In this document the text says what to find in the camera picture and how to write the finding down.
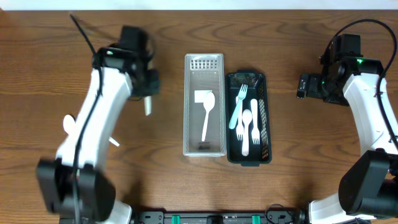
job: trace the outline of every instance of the wooden table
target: wooden table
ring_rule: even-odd
[[[117,198],[177,210],[262,210],[327,197],[359,159],[349,107],[298,100],[303,72],[320,72],[318,56],[335,32],[357,19],[380,19],[398,32],[397,11],[86,11],[96,48],[115,42],[123,24],[141,26],[157,43],[160,94],[153,112],[128,101],[110,145],[106,175]],[[385,65],[389,34],[374,24],[361,34],[362,53]],[[268,82],[273,160],[241,167],[227,158],[182,154],[183,68],[187,53],[224,54],[225,72],[253,68]],[[65,139],[62,119],[78,114],[90,82],[91,52],[68,12],[0,12],[0,223],[56,223],[35,178],[39,158],[54,158]],[[387,76],[398,114],[398,62]]]

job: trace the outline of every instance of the white wall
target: white wall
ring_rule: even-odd
[[[0,0],[3,10],[398,9],[398,0]]]

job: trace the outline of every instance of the cable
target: cable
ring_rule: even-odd
[[[97,90],[97,94],[95,96],[94,99],[94,103],[93,106],[91,107],[86,121],[83,124],[83,127],[81,128],[81,132],[79,135],[79,138],[77,140],[76,143],[76,148],[75,148],[75,155],[73,157],[73,183],[72,183],[72,191],[73,191],[73,203],[75,206],[75,221],[76,224],[80,224],[80,206],[79,206],[79,191],[78,191],[78,182],[77,182],[77,171],[78,171],[78,161],[79,161],[79,152],[80,152],[80,148],[81,148],[81,141],[83,140],[83,134],[86,130],[88,121],[90,120],[91,115],[93,114],[94,108],[98,102],[98,99],[100,98],[100,95],[102,95],[102,87],[103,87],[103,72],[101,69],[101,64],[100,64],[100,60],[95,52],[95,49],[93,47],[93,45],[91,44],[90,40],[88,40],[87,35],[84,33],[83,29],[81,29],[79,23],[77,22],[77,20],[75,19],[75,16],[70,14],[69,15],[70,18],[72,19],[72,21],[75,23],[75,25],[77,26],[78,30],[80,31],[80,33],[82,34],[82,36],[85,38],[88,46],[90,47],[90,50],[93,53],[93,57],[94,57],[94,61],[96,64],[96,68],[98,69],[98,74],[99,74],[99,87]]]
[[[384,120],[384,122],[385,122],[385,124],[386,124],[386,126],[387,126],[387,130],[388,130],[388,132],[389,132],[389,134],[390,134],[390,136],[391,136],[391,140],[392,140],[392,142],[394,142],[394,145],[395,145],[396,148],[398,149],[398,141],[397,141],[396,135],[394,134],[394,131],[392,130],[392,127],[391,127],[391,124],[390,124],[390,122],[389,122],[389,120],[388,120],[386,111],[384,110],[384,106],[383,106],[383,103],[382,103],[382,101],[381,101],[381,95],[382,95],[382,93],[380,92],[381,81],[382,81],[383,78],[386,77],[387,71],[388,71],[388,69],[390,68],[390,66],[391,66],[391,64],[392,64],[392,61],[394,61],[394,58],[395,58],[396,53],[397,53],[397,39],[396,39],[396,36],[395,36],[394,32],[392,31],[392,29],[391,29],[387,24],[385,24],[385,23],[383,23],[383,22],[381,22],[381,21],[378,21],[378,20],[376,20],[376,19],[360,19],[360,20],[358,20],[358,21],[352,22],[352,23],[348,24],[347,26],[344,26],[343,28],[341,28],[341,29],[333,36],[333,38],[334,38],[334,37],[337,37],[337,35],[340,34],[343,30],[349,28],[349,27],[352,26],[352,25],[355,25],[355,24],[358,24],[358,23],[361,23],[361,22],[373,22],[373,23],[379,24],[380,26],[383,26],[384,28],[386,28],[386,29],[388,30],[388,32],[390,33],[390,35],[391,35],[391,37],[392,37],[392,41],[394,42],[394,50],[393,50],[393,52],[392,52],[391,59],[390,59],[390,61],[388,62],[386,68],[383,70],[383,72],[382,72],[381,75],[379,76],[379,79],[377,80],[377,85],[376,85],[376,97],[377,97],[377,102],[379,103],[379,108],[380,108],[381,116],[383,117],[383,120]],[[330,47],[330,45],[331,45],[331,43],[332,43],[332,41],[333,41],[333,38],[330,40],[328,46],[326,47],[326,50],[325,50],[324,55],[326,55],[326,52],[328,51],[328,49],[329,49],[329,47]]]
[[[270,206],[267,208],[266,212],[265,212],[265,214],[266,214],[266,220],[269,221],[271,224],[276,224],[276,223],[274,223],[273,221],[271,221],[271,220],[268,219],[268,212],[269,212],[269,209],[270,209],[271,207],[275,207],[275,206],[280,206],[280,207],[282,207],[283,209],[285,209],[284,212],[288,213],[288,214],[290,215],[290,217],[292,217],[292,219],[294,218],[294,214],[291,214],[288,210],[286,210],[286,208],[285,208],[283,205],[278,204],[278,203],[275,203],[275,204],[270,205]]]

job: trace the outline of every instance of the plastic container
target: plastic container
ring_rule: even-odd
[[[195,91],[212,91],[214,108],[209,112],[205,141],[201,140],[206,111],[195,102]],[[185,156],[214,157],[226,154],[224,100],[224,60],[222,54],[187,54],[185,56],[184,132]]]
[[[253,122],[249,125],[249,155],[242,155],[242,141],[236,137],[236,128],[229,129],[228,123],[236,106],[236,96],[242,84],[248,85],[248,92],[243,100],[243,110],[251,110],[250,100],[256,99],[258,102],[258,124],[260,131],[260,145],[253,144],[251,130]],[[227,153],[228,160],[242,166],[259,166],[268,164],[272,160],[271,153],[271,134],[269,129],[267,83],[263,74],[258,74],[252,70],[238,70],[230,73],[226,77],[226,129],[227,129]]]

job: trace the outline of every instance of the plastic utensil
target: plastic utensil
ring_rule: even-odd
[[[239,94],[238,94],[239,101],[238,101],[238,103],[236,104],[234,113],[232,114],[232,117],[231,117],[231,119],[230,119],[230,121],[229,121],[229,124],[228,124],[228,127],[229,127],[230,129],[234,129],[235,126],[236,126],[236,122],[237,122],[237,120],[238,120],[239,108],[240,108],[240,106],[242,105],[242,101],[245,99],[246,93],[247,93],[247,92],[248,92],[248,86],[245,85],[245,84],[243,84],[243,85],[241,86],[241,89],[239,90]]]
[[[243,135],[243,144],[242,144],[242,155],[249,155],[249,124],[251,123],[251,112],[246,109],[242,114],[243,123],[244,123],[244,135]]]
[[[257,127],[257,107],[258,107],[258,102],[256,99],[252,99],[250,101],[251,105],[251,113],[253,115],[253,130],[251,131],[251,139],[253,140],[253,144],[260,144],[260,131],[259,128]]]
[[[65,117],[63,117],[63,130],[67,134],[71,134],[72,132],[74,132],[75,126],[76,126],[76,121],[71,115],[67,114],[65,115]],[[109,137],[109,141],[117,147],[120,146],[120,144],[117,141],[115,141],[112,137]]]
[[[238,125],[236,127],[236,137],[237,137],[238,141],[243,140],[243,134],[244,134],[244,128],[243,128],[243,124],[242,124],[242,110],[243,110],[243,105],[241,105],[241,107],[239,109]]]
[[[205,123],[203,124],[203,131],[201,133],[201,141],[205,141],[206,132],[207,132],[207,122],[209,120],[209,112],[211,111],[211,109],[214,108],[215,103],[216,103],[216,98],[214,97],[214,94],[212,92],[207,93],[205,101],[203,102],[203,106],[205,107],[206,110],[206,117],[205,117]]]

